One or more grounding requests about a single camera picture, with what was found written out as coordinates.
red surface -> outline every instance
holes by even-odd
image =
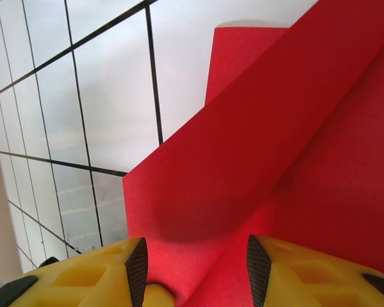
[[[384,49],[184,307],[253,306],[246,270],[252,233],[384,272]]]
[[[266,51],[287,28],[216,28],[205,104]]]

red foam sheet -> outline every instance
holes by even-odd
[[[216,28],[205,104],[222,92],[286,31],[287,28]]]
[[[185,307],[253,306],[245,254],[252,233],[384,272],[384,49]]]
[[[384,1],[320,0],[124,178],[129,233],[178,303],[383,44]]]

yellow plastic piece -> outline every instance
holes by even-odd
[[[25,274],[38,281],[10,306],[132,307],[125,262],[138,241],[123,240]]]
[[[174,307],[175,298],[158,284],[147,285],[142,307]]]
[[[264,307],[384,307],[384,295],[363,277],[374,269],[334,256],[257,236],[271,260]]]

